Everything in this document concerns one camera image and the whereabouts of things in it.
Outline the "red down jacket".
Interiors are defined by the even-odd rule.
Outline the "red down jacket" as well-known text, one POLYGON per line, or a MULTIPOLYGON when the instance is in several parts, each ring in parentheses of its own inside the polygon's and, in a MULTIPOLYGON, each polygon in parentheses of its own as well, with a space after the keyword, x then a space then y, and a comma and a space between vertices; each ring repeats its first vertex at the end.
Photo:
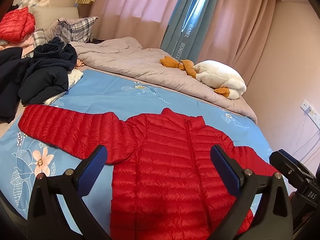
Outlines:
POLYGON ((203 117, 169 108, 120 120, 44 105, 25 108, 18 126, 28 136, 86 159, 98 146, 113 166, 113 239, 207 239, 235 198, 210 159, 219 145, 242 168, 270 176, 275 169, 247 146, 235 146, 203 117))
POLYGON ((35 17, 28 7, 6 13, 1 20, 1 40, 20 43, 25 36, 35 30, 35 17))

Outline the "navy clothes pile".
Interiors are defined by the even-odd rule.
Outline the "navy clothes pile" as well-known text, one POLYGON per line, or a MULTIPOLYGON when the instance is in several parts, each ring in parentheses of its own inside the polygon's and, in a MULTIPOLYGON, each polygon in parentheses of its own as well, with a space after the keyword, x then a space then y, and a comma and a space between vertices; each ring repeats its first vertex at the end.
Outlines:
POLYGON ((37 46, 33 57, 22 58, 22 52, 18 47, 1 51, 1 122, 14 120, 19 103, 41 104, 66 92, 77 62, 74 47, 58 37, 37 46))

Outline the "blue floral bed sheet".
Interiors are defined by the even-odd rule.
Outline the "blue floral bed sheet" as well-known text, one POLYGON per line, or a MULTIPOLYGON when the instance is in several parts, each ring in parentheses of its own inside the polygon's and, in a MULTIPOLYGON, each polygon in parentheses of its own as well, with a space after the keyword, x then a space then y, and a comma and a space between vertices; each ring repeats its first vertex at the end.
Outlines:
MULTIPOLYGON (((202 116, 207 125, 226 133, 236 146, 253 148, 265 161, 272 153, 250 118, 178 92, 93 70, 86 70, 80 81, 54 101, 53 106, 92 114, 113 112, 121 120, 140 113, 158 114, 170 108, 176 113, 202 116)), ((20 131, 17 120, 1 124, 1 192, 23 218, 28 215, 34 184, 33 152, 44 148, 46 144, 20 131)))

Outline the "white goose plush toy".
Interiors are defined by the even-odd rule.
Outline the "white goose plush toy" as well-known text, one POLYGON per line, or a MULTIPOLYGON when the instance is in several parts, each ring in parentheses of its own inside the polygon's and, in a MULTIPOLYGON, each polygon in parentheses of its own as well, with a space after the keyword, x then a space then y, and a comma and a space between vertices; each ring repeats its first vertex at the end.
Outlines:
POLYGON ((194 64, 193 61, 177 61, 170 56, 165 56, 159 62, 165 67, 178 68, 185 71, 189 76, 229 100, 240 98, 247 90, 241 75, 232 67, 221 62, 206 60, 194 64))

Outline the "grey quilted duvet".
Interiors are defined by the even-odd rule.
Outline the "grey quilted duvet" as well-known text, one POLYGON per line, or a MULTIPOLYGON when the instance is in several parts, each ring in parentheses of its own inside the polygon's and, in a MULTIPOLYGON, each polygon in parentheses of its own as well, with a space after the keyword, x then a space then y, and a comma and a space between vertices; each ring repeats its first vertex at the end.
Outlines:
POLYGON ((89 67, 173 89, 258 122, 243 98, 229 100, 182 70, 163 66, 159 60, 168 53, 161 49, 144 49, 135 38, 116 38, 98 44, 72 42, 71 45, 78 58, 89 67))

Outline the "pink curtain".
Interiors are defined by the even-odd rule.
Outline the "pink curtain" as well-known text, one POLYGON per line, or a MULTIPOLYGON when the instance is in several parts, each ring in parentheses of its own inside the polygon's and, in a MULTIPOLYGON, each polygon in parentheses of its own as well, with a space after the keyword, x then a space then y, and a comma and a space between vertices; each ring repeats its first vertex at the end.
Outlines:
MULTIPOLYGON (((100 40, 133 37, 144 48, 159 48, 178 0, 95 0, 100 40)), ((195 62, 215 60, 233 67, 249 83, 270 31, 276 0, 217 0, 195 62)))

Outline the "plaid pillow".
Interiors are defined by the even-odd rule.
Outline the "plaid pillow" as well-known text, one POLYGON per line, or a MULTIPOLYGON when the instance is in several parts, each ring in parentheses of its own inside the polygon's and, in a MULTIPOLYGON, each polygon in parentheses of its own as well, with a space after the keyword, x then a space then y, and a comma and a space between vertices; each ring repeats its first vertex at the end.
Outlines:
POLYGON ((58 37, 64 43, 87 43, 92 39, 92 30, 98 17, 79 19, 58 18, 47 28, 37 29, 43 32, 44 39, 49 42, 58 37))

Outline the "folded red down jacket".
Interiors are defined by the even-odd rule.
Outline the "folded red down jacket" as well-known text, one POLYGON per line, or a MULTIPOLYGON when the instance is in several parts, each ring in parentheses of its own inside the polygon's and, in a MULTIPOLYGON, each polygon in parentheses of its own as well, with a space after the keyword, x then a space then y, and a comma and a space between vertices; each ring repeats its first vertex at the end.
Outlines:
POLYGON ((35 30, 35 17, 28 7, 6 13, 1 20, 1 40, 20 43, 25 36, 35 30))

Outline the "beige headboard cushion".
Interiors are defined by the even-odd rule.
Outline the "beige headboard cushion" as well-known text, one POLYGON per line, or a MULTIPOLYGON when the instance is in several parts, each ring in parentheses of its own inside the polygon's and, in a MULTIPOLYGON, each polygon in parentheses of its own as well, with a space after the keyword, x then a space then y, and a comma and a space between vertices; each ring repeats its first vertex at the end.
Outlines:
POLYGON ((35 28, 46 30, 59 18, 78 19, 79 13, 76 7, 32 7, 30 11, 35 17, 35 28))

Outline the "teal curtain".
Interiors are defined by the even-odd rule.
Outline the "teal curtain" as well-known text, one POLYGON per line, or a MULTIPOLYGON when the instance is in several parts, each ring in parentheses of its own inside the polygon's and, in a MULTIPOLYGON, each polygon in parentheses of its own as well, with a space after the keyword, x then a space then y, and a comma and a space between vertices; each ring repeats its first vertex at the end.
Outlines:
POLYGON ((217 0, 178 0, 160 49, 177 61, 195 62, 204 43, 217 0))

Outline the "white stuffed toy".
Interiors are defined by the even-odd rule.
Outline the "white stuffed toy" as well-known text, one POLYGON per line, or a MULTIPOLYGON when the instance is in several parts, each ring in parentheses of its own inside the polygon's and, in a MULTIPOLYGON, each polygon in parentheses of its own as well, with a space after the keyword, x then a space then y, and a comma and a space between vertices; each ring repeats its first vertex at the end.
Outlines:
POLYGON ((49 7, 50 6, 50 0, 19 0, 16 3, 16 6, 18 9, 22 9, 24 7, 28 7, 28 9, 32 7, 49 7))

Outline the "white wall socket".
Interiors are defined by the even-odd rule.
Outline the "white wall socket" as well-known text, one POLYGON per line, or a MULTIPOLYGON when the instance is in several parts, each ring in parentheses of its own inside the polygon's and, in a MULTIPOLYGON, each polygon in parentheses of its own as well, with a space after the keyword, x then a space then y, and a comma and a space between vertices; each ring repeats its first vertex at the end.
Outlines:
POLYGON ((320 118, 319 113, 308 103, 306 100, 303 101, 300 108, 303 112, 312 120, 318 129, 320 129, 320 118))

